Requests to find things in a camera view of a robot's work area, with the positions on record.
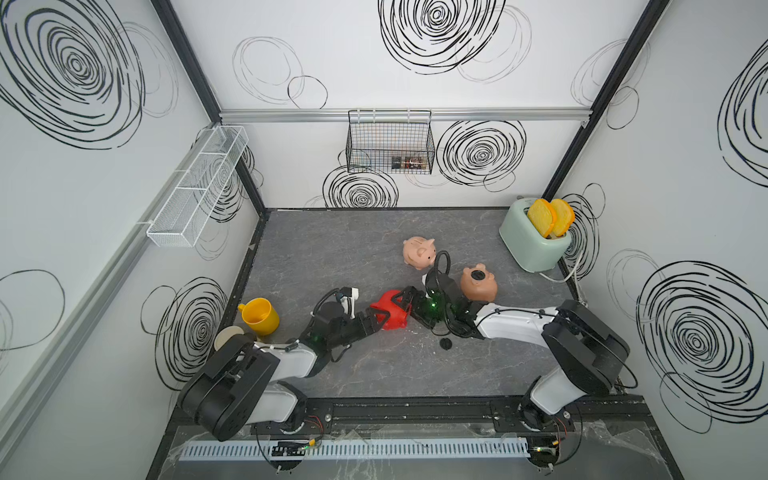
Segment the red piggy bank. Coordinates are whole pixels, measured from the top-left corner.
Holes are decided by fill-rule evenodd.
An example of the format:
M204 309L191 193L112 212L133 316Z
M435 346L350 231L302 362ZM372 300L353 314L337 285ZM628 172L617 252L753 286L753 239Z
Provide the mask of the red piggy bank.
M370 305L378 325L385 331L405 329L410 314L410 304L399 290L385 292L377 302Z

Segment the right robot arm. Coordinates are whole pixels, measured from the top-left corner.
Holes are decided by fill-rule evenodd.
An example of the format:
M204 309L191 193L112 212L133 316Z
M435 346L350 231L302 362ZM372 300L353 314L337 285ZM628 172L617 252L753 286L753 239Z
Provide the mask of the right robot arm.
M557 366L538 377L518 406L526 428L542 431L560 423L565 408L584 396L614 389L630 347L585 305L565 300L556 307L509 307L474 300L441 272L423 277L392 297L396 307L427 328L442 323L457 338L504 339L547 348Z

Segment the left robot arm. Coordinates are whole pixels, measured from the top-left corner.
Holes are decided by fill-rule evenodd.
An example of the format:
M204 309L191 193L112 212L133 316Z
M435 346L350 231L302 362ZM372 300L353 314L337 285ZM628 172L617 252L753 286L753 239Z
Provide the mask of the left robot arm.
M373 305L354 313L350 300L334 300L315 308L291 343L267 345L235 334L184 385L177 405L219 441L256 423L298 429L304 396L286 381L316 375L340 359L335 349L379 332L389 319L388 311Z

